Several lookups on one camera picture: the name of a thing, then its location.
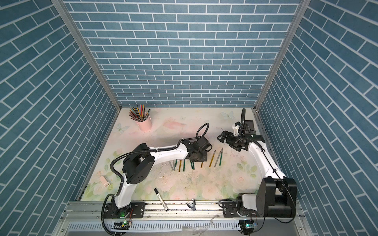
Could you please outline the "aluminium corner frame post left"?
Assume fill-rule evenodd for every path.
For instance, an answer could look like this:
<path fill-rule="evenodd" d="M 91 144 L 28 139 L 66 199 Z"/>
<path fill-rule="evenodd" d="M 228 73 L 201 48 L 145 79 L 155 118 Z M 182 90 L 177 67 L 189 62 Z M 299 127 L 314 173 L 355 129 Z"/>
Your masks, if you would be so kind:
<path fill-rule="evenodd" d="M 88 47 L 86 41 L 84 40 L 80 30 L 78 29 L 74 19 L 70 15 L 65 3 L 61 0 L 52 0 L 51 1 L 55 9 L 57 10 L 58 14 L 62 18 L 63 22 L 67 26 L 69 32 L 71 33 L 72 37 L 74 38 L 75 42 L 77 43 L 79 49 L 83 53 L 84 57 L 86 58 L 88 64 L 90 65 L 91 69 L 97 76 L 99 82 L 105 89 L 108 97 L 112 101 L 114 107 L 118 112 L 121 110 L 121 105 L 118 102 L 116 96 L 114 95 L 109 83 L 107 82 L 104 74 L 102 73 L 99 65 L 97 64 L 95 58 L 93 57 L 90 48 Z"/>

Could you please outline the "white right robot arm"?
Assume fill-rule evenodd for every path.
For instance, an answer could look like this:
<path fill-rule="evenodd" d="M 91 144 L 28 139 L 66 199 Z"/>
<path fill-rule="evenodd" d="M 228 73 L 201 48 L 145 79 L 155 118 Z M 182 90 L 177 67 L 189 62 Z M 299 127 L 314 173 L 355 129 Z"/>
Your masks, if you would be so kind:
<path fill-rule="evenodd" d="M 253 210 L 260 217 L 289 218 L 296 216 L 297 184 L 275 163 L 262 135 L 256 134 L 253 121 L 235 123 L 232 132 L 223 131 L 217 137 L 236 151 L 246 150 L 260 169 L 262 180 L 257 193 L 240 193 L 237 210 Z"/>

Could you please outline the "pink metal pencil cup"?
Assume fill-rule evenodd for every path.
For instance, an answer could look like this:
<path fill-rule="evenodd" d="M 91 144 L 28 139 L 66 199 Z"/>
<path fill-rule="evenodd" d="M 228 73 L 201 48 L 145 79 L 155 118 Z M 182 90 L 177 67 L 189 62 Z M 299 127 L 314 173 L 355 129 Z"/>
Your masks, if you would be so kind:
<path fill-rule="evenodd" d="M 146 120 L 142 122 L 136 122 L 138 128 L 143 132 L 148 132 L 152 129 L 153 124 L 150 117 L 148 117 Z"/>

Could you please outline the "silver carving knife capped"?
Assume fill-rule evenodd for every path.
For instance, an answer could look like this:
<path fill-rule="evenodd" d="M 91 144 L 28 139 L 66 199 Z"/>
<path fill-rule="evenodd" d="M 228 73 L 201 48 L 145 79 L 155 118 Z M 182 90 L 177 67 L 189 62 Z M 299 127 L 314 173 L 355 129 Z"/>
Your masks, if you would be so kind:
<path fill-rule="evenodd" d="M 217 166 L 217 164 L 218 164 L 218 162 L 219 162 L 219 158 L 220 158 L 220 155 L 221 155 L 221 150 L 220 150 L 220 152 L 219 152 L 219 154 L 218 154 L 218 156 L 217 156 L 217 158 L 216 158 L 216 161 L 215 161 L 215 164 L 214 164 L 214 168 L 216 168 L 216 166 Z"/>

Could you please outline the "aluminium corner frame post right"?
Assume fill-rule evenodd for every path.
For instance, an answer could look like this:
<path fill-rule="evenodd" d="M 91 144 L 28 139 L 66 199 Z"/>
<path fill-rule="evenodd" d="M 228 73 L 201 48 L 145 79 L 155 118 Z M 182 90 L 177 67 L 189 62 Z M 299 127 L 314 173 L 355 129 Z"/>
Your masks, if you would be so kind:
<path fill-rule="evenodd" d="M 256 104 L 255 104 L 255 110 L 259 110 L 260 107 L 262 106 L 263 104 L 263 101 L 268 93 L 268 90 L 270 88 L 270 86 L 272 85 L 273 81 L 274 81 L 274 78 L 275 78 L 275 75 L 277 74 L 277 71 L 283 61 L 283 58 L 288 50 L 288 47 L 290 46 L 290 43 L 299 27 L 299 24 L 310 4 L 310 0 L 302 0 L 300 1 L 299 3 L 299 6 L 295 12 L 295 15 L 293 17 L 293 20 L 287 30 L 287 33 L 286 33 L 286 36 L 285 38 L 283 39 L 283 42 L 282 42 L 282 45 L 277 53 L 277 56 L 275 58 L 275 61 L 270 69 L 270 72 L 266 78 L 266 81 L 264 83 L 264 86 L 262 87 L 262 90 L 261 90 L 261 93 L 256 101 Z"/>

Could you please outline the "aluminium corner frame post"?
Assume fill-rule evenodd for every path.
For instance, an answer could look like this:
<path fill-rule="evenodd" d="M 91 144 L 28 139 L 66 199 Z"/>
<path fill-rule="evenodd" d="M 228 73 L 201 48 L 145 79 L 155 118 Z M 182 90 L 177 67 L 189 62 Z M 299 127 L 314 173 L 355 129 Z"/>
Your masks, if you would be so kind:
<path fill-rule="evenodd" d="M 264 83 L 264 86 L 262 87 L 262 90 L 261 90 L 261 93 L 256 101 L 256 104 L 255 104 L 255 110 L 259 110 L 260 107 L 262 106 L 263 104 L 263 101 L 268 93 L 268 90 L 270 88 L 270 86 L 272 85 L 273 81 L 274 81 L 274 78 L 275 78 L 275 75 L 277 74 L 277 71 L 283 61 L 283 58 L 288 50 L 288 47 L 290 46 L 290 43 L 299 27 L 299 24 L 310 4 L 310 0 L 302 0 L 300 1 L 299 3 L 299 6 L 295 12 L 295 15 L 293 17 L 293 20 L 287 30 L 287 33 L 286 33 L 286 36 L 285 38 L 283 39 L 283 42 L 282 42 L 282 45 L 277 53 L 277 56 L 275 58 L 275 61 L 270 69 L 270 72 L 266 78 L 266 81 Z"/>
<path fill-rule="evenodd" d="M 93 57 L 90 48 L 88 47 L 86 41 L 84 40 L 80 30 L 78 29 L 74 19 L 70 15 L 65 3 L 61 0 L 52 0 L 51 1 L 55 9 L 57 10 L 58 14 L 62 18 L 63 22 L 67 26 L 69 32 L 71 33 L 72 37 L 74 38 L 75 42 L 77 43 L 79 49 L 83 53 L 84 57 L 86 58 L 88 64 L 90 65 L 91 69 L 97 76 L 99 82 L 105 89 L 108 97 L 112 101 L 114 107 L 118 112 L 121 110 L 121 105 L 118 102 L 116 96 L 114 95 L 109 83 L 107 82 L 104 74 L 102 73 L 99 65 L 97 64 L 95 58 Z"/>

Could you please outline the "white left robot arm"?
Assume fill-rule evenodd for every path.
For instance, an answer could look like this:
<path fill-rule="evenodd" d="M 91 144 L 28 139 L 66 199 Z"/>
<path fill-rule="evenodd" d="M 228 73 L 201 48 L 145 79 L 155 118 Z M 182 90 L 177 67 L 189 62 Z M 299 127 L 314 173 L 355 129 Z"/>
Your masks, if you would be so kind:
<path fill-rule="evenodd" d="M 148 177 L 155 165 L 184 159 L 206 162 L 212 147 L 204 136 L 181 139 L 176 145 L 161 148 L 151 148 L 146 143 L 138 145 L 132 152 L 117 157 L 110 164 L 110 170 L 121 180 L 112 202 L 118 209 L 128 207 L 136 186 Z"/>

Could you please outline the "black marker pen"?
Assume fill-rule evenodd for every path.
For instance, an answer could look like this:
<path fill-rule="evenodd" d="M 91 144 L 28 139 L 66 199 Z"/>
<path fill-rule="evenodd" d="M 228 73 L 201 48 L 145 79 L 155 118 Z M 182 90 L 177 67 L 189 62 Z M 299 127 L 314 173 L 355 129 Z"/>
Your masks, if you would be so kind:
<path fill-rule="evenodd" d="M 161 202 L 161 204 L 162 204 L 164 210 L 165 210 L 165 211 L 169 211 L 169 208 L 168 208 L 166 202 L 164 201 L 164 199 L 162 198 L 161 194 L 159 193 L 159 191 L 155 188 L 155 189 L 154 189 L 154 192 L 155 192 L 155 194 L 157 195 L 159 201 Z"/>

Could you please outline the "pink eraser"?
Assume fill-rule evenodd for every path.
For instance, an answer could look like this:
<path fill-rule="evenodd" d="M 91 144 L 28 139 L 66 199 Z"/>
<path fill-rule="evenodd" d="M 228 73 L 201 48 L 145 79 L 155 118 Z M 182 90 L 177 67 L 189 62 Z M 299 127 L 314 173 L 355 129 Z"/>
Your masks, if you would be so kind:
<path fill-rule="evenodd" d="M 107 178 L 105 176 L 100 176 L 99 180 L 105 188 L 110 186 L 110 182 L 107 180 Z"/>

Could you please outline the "black binder clip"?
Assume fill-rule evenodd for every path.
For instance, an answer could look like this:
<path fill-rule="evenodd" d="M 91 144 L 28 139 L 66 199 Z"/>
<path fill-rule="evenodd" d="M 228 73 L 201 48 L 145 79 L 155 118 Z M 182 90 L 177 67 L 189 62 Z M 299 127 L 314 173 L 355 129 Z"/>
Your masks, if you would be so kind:
<path fill-rule="evenodd" d="M 191 199 L 189 201 L 186 202 L 186 205 L 188 206 L 188 208 L 190 208 L 192 211 L 196 211 L 196 201 L 195 199 Z"/>

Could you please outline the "aluminium front rail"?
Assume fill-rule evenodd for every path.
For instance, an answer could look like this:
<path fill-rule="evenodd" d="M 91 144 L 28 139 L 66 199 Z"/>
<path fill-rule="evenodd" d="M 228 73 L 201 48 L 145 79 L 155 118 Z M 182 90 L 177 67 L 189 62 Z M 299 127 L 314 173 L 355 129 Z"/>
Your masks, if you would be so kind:
<path fill-rule="evenodd" d="M 300 206 L 294 220 L 240 217 L 231 208 L 221 208 L 217 200 L 198 200 L 195 210 L 186 201 L 133 202 L 132 216 L 101 220 L 101 202 L 70 202 L 54 236 L 310 236 L 312 232 Z"/>

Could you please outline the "coloured pencils bundle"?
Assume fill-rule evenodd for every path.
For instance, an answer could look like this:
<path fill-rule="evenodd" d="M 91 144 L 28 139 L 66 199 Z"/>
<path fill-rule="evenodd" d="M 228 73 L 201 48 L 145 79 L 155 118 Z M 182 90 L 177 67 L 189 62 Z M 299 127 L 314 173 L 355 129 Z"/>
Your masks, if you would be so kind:
<path fill-rule="evenodd" d="M 146 121 L 150 116 L 150 109 L 146 109 L 145 105 L 139 105 L 136 107 L 131 107 L 129 109 L 129 116 L 132 120 L 136 122 Z"/>

